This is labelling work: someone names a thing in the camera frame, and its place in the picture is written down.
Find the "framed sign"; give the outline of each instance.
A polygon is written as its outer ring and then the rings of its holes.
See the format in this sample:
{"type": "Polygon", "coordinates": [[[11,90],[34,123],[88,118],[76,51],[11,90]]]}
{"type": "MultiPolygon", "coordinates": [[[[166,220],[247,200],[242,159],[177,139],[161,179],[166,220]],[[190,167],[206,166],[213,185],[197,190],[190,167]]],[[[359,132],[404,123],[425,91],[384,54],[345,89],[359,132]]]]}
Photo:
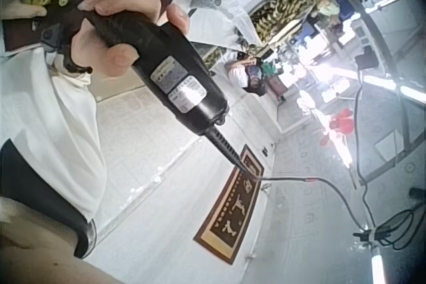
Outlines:
{"type": "MultiPolygon", "coordinates": [[[[264,167],[247,145],[241,159],[255,176],[263,176],[264,167]]],[[[214,255],[233,264],[252,217],[258,198],[260,182],[254,182],[237,167],[194,240],[214,255]]]]}

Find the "wall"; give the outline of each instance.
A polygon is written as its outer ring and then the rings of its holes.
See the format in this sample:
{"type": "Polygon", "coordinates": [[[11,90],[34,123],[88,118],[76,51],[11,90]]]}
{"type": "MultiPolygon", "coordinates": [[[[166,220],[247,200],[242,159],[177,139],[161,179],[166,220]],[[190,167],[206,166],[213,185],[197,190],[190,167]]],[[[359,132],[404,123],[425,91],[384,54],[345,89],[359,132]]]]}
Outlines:
{"type": "MultiPolygon", "coordinates": [[[[230,104],[220,131],[238,152],[248,144],[265,175],[270,174],[275,141],[252,112],[261,114],[257,108],[262,105],[247,102],[250,95],[233,87],[223,68],[215,71],[214,80],[230,104]],[[261,153],[263,147],[268,157],[261,153]]],[[[266,96],[261,101],[271,103],[270,110],[276,108],[266,96]]],[[[244,256],[251,252],[263,219],[265,194],[259,194],[230,266],[192,238],[232,165],[209,141],[178,123],[146,87],[100,102],[98,121],[108,185],[95,218],[99,242],[87,261],[126,283],[239,282],[244,256]]]]}

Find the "label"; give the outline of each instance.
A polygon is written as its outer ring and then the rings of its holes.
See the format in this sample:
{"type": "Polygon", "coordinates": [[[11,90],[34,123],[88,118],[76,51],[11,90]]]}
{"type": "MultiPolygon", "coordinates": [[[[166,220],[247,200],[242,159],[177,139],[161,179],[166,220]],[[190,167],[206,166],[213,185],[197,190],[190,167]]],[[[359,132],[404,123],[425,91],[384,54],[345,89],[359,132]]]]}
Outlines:
{"type": "Polygon", "coordinates": [[[164,93],[169,93],[188,73],[172,56],[168,56],[151,74],[150,79],[164,93]]]}
{"type": "Polygon", "coordinates": [[[181,113],[187,113],[197,106],[206,95],[207,90],[194,76],[189,76],[168,95],[168,98],[181,113]]]}

